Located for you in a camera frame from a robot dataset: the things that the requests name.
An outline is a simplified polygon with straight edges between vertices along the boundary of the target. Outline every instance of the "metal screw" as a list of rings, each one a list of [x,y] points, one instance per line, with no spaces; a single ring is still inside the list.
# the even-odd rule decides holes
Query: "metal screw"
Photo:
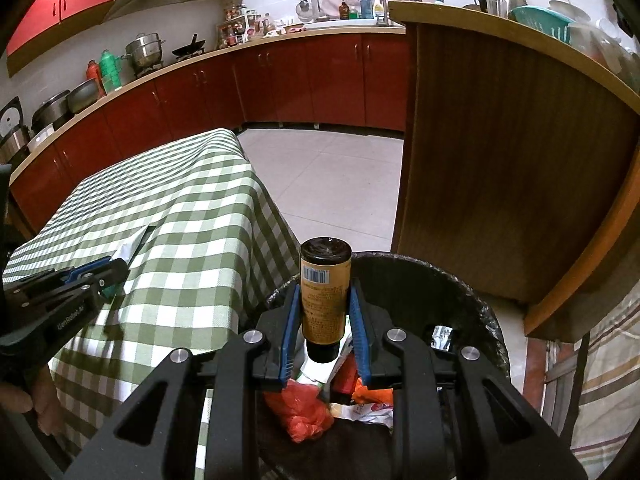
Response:
[[[404,341],[406,339],[406,332],[401,328],[392,328],[386,333],[386,336],[396,343]]]
[[[242,339],[244,339],[247,343],[259,343],[260,341],[262,341],[262,332],[260,332],[259,330],[249,330],[249,332],[246,332],[242,336]]]
[[[184,348],[177,348],[173,352],[171,352],[171,361],[174,363],[183,363],[189,357],[189,352],[187,352]]]
[[[480,357],[480,351],[474,346],[465,346],[460,353],[467,361],[476,361]]]

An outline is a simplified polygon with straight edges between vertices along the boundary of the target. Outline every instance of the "blue bottle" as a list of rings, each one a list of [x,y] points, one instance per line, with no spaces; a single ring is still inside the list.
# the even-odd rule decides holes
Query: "blue bottle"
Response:
[[[360,0],[360,12],[365,20],[373,19],[373,3],[371,0]]]

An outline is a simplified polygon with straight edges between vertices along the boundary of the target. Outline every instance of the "faucet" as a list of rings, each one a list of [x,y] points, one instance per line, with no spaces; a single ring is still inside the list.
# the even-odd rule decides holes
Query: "faucet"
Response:
[[[391,26],[391,23],[389,22],[389,6],[387,5],[386,0],[380,0],[380,2],[382,3],[382,10],[385,13],[385,15],[384,15],[384,17],[382,19],[382,24],[387,26],[387,27],[389,27],[389,26]]]

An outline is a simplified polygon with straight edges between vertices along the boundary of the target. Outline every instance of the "trash can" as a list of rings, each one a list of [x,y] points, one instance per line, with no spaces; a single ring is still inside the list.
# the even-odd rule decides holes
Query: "trash can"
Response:
[[[414,258],[380,252],[354,253],[351,275],[360,279],[365,299],[385,308],[396,326],[428,343],[434,326],[450,326],[458,348],[475,346],[509,377],[509,358],[495,314],[455,276]],[[265,307],[282,306],[298,280],[295,276],[274,291]],[[257,433],[261,458],[282,478],[391,478],[392,445],[386,426],[336,419],[320,439],[296,444],[259,396]]]

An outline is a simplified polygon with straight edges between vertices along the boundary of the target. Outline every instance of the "green thermos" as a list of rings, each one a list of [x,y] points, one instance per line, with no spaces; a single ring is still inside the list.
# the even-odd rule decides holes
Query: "green thermos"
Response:
[[[100,58],[100,73],[102,74],[102,79],[105,81],[105,89],[107,86],[112,87],[113,89],[120,88],[122,83],[120,82],[120,59],[116,58],[111,52],[105,50],[102,52],[102,57]]]

